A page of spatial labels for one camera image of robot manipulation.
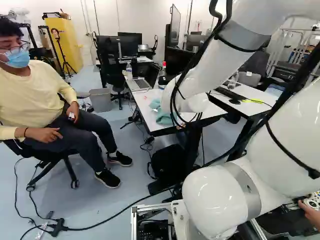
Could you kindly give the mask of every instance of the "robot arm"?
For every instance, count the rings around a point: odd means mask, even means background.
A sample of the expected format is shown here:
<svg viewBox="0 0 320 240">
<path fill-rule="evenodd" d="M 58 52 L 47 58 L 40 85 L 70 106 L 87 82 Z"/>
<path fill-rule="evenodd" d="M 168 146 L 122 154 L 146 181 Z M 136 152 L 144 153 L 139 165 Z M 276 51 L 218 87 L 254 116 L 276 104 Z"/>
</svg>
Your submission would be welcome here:
<svg viewBox="0 0 320 240">
<path fill-rule="evenodd" d="M 184 98 L 176 95 L 177 109 L 202 112 L 203 103 L 208 101 L 204 92 L 219 87 L 253 54 L 239 49 L 257 49 L 264 37 L 272 35 L 291 16 L 317 20 L 320 2 L 233 0 L 232 18 L 219 32 L 220 39 L 209 43 L 198 64 L 181 82 L 179 90 Z M 163 92 L 161 107 L 164 111 L 170 111 L 177 79 Z M 319 89 L 320 79 L 292 97 L 269 121 L 280 142 L 318 171 Z M 188 175 L 182 196 L 191 222 L 201 235 L 206 239 L 226 240 L 238 225 L 294 197 L 314 192 L 319 186 L 320 178 L 311 179 L 306 170 L 279 149 L 264 126 L 250 140 L 247 156 Z"/>
<path fill-rule="evenodd" d="M 234 46 L 258 49 L 291 16 L 319 19 L 319 5 L 317 0 L 234 0 L 232 18 L 219 35 Z M 209 102 L 205 93 L 219 87 L 252 55 L 213 39 L 179 86 L 185 99 L 177 94 L 178 110 L 203 112 Z M 179 77 L 163 92 L 161 108 L 165 112 L 170 112 L 171 94 Z"/>
</svg>

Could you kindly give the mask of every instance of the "eyeglasses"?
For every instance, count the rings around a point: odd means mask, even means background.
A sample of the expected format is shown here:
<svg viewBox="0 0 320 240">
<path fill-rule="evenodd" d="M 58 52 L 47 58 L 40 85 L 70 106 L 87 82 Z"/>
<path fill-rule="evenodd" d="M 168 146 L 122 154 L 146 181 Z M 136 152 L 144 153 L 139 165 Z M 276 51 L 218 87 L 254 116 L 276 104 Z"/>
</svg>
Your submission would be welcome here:
<svg viewBox="0 0 320 240">
<path fill-rule="evenodd" d="M 30 48 L 30 42 L 21 40 L 21 43 L 22 44 L 20 46 L 14 46 L 10 48 L 0 48 L 0 49 L 8 50 L 10 53 L 16 53 L 16 52 L 19 53 L 21 50 L 26 51 Z"/>
</svg>

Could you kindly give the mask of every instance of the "gray floor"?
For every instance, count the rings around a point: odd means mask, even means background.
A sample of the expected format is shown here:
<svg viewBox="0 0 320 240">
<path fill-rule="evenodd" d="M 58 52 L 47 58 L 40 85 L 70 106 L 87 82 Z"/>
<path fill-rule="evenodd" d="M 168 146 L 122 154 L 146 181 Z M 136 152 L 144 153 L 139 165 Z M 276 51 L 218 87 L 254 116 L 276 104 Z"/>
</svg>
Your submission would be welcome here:
<svg viewBox="0 0 320 240">
<path fill-rule="evenodd" d="M 77 91 L 89 91 L 101 88 L 99 72 L 92 66 L 85 67 L 71 80 L 72 86 Z M 66 224 L 71 228 L 81 228 L 93 225 L 107 219 L 114 213 L 132 202 L 148 195 L 147 184 L 152 182 L 147 174 L 147 162 L 150 160 L 146 152 L 140 150 L 143 143 L 142 133 L 135 124 L 130 124 L 120 130 L 132 115 L 128 103 L 123 110 L 118 110 L 114 103 L 113 110 L 98 113 L 106 118 L 114 133 L 114 137 L 120 151 L 133 158 L 132 167 L 110 166 L 112 171 L 121 178 L 122 184 L 118 189 L 109 189 L 95 180 L 93 171 L 78 156 L 70 158 L 73 168 L 80 180 L 77 190 L 70 189 L 70 178 L 63 162 L 59 163 L 38 184 L 33 192 L 38 205 L 39 213 L 45 215 L 54 211 L 54 217 L 65 218 Z M 204 131 L 204 150 L 207 161 L 213 159 L 231 148 L 240 133 L 245 120 L 238 124 L 230 124 L 224 119 L 208 126 Z M 175 135 L 157 137 L 153 151 L 165 146 L 177 143 Z M 15 175 L 14 164 L 19 159 L 3 143 L 0 144 L 1 168 L 1 205 L 0 205 L 0 231 L 1 239 L 16 240 L 30 227 L 28 220 L 21 219 L 14 208 Z M 197 162 L 202 164 L 203 157 L 200 154 Z M 34 207 L 25 191 L 27 182 L 30 180 L 37 160 L 33 158 L 23 159 L 17 165 L 18 175 L 18 208 L 24 216 L 33 217 L 38 224 L 43 221 L 36 217 Z M 169 197 L 168 193 L 153 196 L 141 204 L 157 204 Z M 28 234 L 24 240 L 33 240 L 36 230 Z M 130 232 L 130 211 L 127 210 L 112 221 L 91 230 L 81 232 L 61 232 L 59 240 L 86 240 L 86 239 L 121 239 L 128 240 Z M 43 240 L 54 239 L 48 234 L 42 236 Z"/>
</svg>

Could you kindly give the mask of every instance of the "white shoe sole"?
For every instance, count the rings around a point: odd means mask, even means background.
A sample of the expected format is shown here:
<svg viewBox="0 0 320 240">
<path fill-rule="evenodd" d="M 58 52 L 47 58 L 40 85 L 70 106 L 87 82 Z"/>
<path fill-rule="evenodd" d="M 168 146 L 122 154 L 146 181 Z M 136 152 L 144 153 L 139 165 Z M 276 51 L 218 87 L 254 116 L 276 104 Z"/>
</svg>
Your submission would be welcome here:
<svg viewBox="0 0 320 240">
<path fill-rule="evenodd" d="M 132 162 L 131 162 L 131 164 L 130 165 L 123 165 L 121 162 L 119 162 L 119 161 L 114 161 L 114 160 L 110 160 L 110 159 L 108 159 L 108 163 L 110 163 L 110 164 L 118 164 L 118 165 L 120 165 L 120 166 L 122 166 L 122 167 L 131 167 L 132 166 Z"/>
<path fill-rule="evenodd" d="M 119 183 L 118 186 L 108 186 L 104 181 L 102 181 L 100 178 L 98 178 L 96 175 L 94 175 L 95 179 L 99 180 L 99 182 L 101 182 L 103 185 L 105 185 L 107 188 L 110 188 L 110 189 L 116 189 L 120 186 L 121 184 L 121 181 Z"/>
</svg>

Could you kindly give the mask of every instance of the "tripod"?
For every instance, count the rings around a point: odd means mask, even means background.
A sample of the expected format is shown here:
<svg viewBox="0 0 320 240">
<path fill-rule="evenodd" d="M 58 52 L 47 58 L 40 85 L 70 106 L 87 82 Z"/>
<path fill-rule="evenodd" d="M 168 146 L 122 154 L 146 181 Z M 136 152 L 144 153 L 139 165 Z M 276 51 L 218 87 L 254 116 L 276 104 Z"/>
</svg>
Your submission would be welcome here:
<svg viewBox="0 0 320 240">
<path fill-rule="evenodd" d="M 65 73 L 67 72 L 69 78 L 71 78 L 71 72 L 70 72 L 70 69 L 76 74 L 77 72 L 73 69 L 72 66 L 70 66 L 70 64 L 66 61 L 66 56 L 64 55 L 64 52 L 62 51 L 62 48 L 61 48 L 61 45 L 60 45 L 60 38 L 56 38 L 56 41 L 59 45 L 59 48 L 60 48 L 60 51 L 61 51 L 61 54 L 62 54 L 62 58 L 63 58 L 63 65 L 62 65 L 62 71 Z"/>
</svg>

